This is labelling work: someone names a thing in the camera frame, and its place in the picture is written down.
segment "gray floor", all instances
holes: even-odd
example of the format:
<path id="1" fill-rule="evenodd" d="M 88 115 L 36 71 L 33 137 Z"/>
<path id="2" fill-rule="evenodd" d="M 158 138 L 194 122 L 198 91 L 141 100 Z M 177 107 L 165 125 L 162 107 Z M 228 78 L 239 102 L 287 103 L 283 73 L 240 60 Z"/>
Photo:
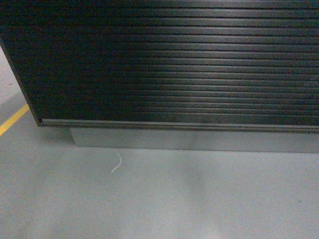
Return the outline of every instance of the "gray floor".
<path id="1" fill-rule="evenodd" d="M 2 124 L 25 100 L 0 69 Z M 318 239 L 318 169 L 319 154 L 76 147 L 27 112 L 0 137 L 0 238 Z"/>

